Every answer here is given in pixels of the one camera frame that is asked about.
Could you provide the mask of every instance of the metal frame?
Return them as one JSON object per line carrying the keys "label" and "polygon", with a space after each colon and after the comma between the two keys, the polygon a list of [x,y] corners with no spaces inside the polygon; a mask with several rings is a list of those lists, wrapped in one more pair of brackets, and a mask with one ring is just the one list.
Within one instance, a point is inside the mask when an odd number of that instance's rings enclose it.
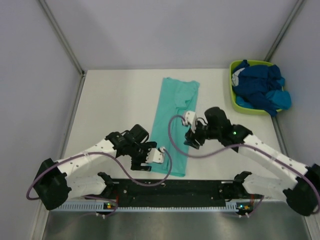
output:
{"label": "metal frame", "polygon": [[[71,60],[72,64],[76,68],[76,70],[79,72],[81,75],[81,80],[79,81],[77,93],[75,96],[73,108],[70,111],[70,116],[69,116],[69,121],[67,125],[67,130],[66,134],[64,136],[63,142],[60,147],[59,151],[59,156],[62,158],[66,147],[67,143],[69,140],[70,132],[72,129],[72,125],[75,119],[75,115],[77,112],[77,107],[79,104],[81,92],[84,86],[86,74],[84,69],[81,67],[77,57],[75,56],[70,44],[68,43],[64,33],[62,32],[61,28],[59,27],[50,7],[48,6],[46,0],[36,0],[39,3],[40,8],[42,9],[44,15],[46,16],[47,20],[49,21],[49,24],[52,27],[52,30],[56,34],[58,40],[60,41],[61,46],[65,50],[66,54],[68,55],[69,59]],[[297,0],[295,3],[291,13],[289,14],[287,20],[285,21],[284,25],[282,26],[279,34],[277,35],[276,39],[274,40],[270,50],[268,51],[266,57],[264,58],[265,61],[270,61],[276,50],[278,49],[280,43],[282,42],[286,32],[288,31],[289,27],[293,24],[294,19],[296,19],[297,15],[300,13],[302,10],[303,6],[305,5],[307,0]],[[272,118],[273,126],[275,129],[275,133],[280,145],[280,149],[282,153],[285,155],[288,155],[288,151],[286,148],[286,144],[283,138],[283,135],[281,133],[281,128],[279,126],[279,121],[276,117]],[[33,228],[31,230],[31,240],[39,240],[42,239],[45,226],[46,226],[46,221],[48,218],[49,211],[46,210],[44,205],[41,203],[41,201],[38,202],[38,208],[36,211],[35,219],[33,222]],[[309,230],[309,233],[311,235],[312,240],[320,240],[320,215],[312,215],[310,217],[305,218],[306,226]]]}

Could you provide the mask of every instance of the teal fabric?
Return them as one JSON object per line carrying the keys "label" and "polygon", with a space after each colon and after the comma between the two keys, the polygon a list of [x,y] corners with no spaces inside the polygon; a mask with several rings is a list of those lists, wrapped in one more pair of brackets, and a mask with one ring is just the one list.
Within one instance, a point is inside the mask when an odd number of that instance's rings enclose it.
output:
{"label": "teal fabric", "polygon": [[[171,145],[168,137],[168,124],[173,115],[183,115],[185,111],[195,111],[199,83],[196,81],[179,81],[170,77],[162,81],[160,97],[153,122],[150,141],[157,142],[158,147],[165,147],[170,153],[173,165],[171,175],[184,177],[186,175],[187,157],[179,154]],[[188,127],[182,125],[181,119],[176,118],[171,125],[172,138],[177,146],[188,152],[189,147],[184,145]],[[151,171],[167,174],[169,158],[165,156],[163,164],[151,163]]]}

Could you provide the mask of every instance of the pile of laundry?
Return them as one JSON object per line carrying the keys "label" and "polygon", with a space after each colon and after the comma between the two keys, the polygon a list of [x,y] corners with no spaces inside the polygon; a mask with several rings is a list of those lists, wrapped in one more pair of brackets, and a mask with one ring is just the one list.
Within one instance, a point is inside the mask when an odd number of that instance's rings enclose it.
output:
{"label": "pile of laundry", "polygon": [[285,79],[277,65],[250,66],[243,60],[232,73],[232,89],[239,106],[265,110],[272,117],[277,115],[277,109],[291,107],[290,94],[282,89]]}

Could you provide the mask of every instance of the gray floor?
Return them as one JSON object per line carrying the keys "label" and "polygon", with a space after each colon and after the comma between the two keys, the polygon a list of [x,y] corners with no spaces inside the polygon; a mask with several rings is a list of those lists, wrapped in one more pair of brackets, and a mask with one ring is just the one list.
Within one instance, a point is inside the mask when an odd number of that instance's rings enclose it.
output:
{"label": "gray floor", "polygon": [[106,220],[51,212],[43,240],[310,240],[305,219],[284,203],[263,203],[254,215],[117,213]]}

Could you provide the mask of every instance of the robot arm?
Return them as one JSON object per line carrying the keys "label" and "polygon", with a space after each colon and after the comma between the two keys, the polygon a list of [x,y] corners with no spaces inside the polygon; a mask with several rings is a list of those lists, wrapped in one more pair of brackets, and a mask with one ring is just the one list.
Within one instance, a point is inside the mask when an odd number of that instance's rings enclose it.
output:
{"label": "robot arm", "polygon": [[[109,195],[113,188],[113,181],[109,175],[100,172],[88,176],[93,167],[99,165],[108,158],[89,152],[103,152],[115,158],[129,155],[131,157],[131,170],[150,171],[151,166],[147,163],[161,164],[164,154],[157,149],[156,142],[147,142],[148,132],[140,125],[135,125],[124,134],[111,132],[94,146],[76,154],[74,159],[65,164],[55,167],[45,174],[35,185],[34,189],[47,210],[53,210],[66,200],[86,195]],[[45,160],[36,174],[37,178],[48,168],[65,161],[60,159],[53,162],[51,158]]]}
{"label": "robot arm", "polygon": [[207,122],[203,118],[198,118],[194,112],[187,111],[184,114],[185,121],[182,124],[190,126],[189,131],[185,134],[184,144],[199,149],[206,140],[216,139],[225,147],[233,144],[246,144],[266,152],[272,158],[251,148],[232,148],[235,152],[249,157],[278,177],[278,179],[274,179],[258,176],[254,172],[243,172],[242,185],[245,190],[249,194],[260,194],[287,202],[294,211],[304,216],[309,216],[314,211],[318,201],[309,184],[275,159],[305,176],[319,192],[320,167],[317,164],[309,167],[276,151],[244,126],[232,125],[225,112],[219,107],[208,109],[204,115]]}

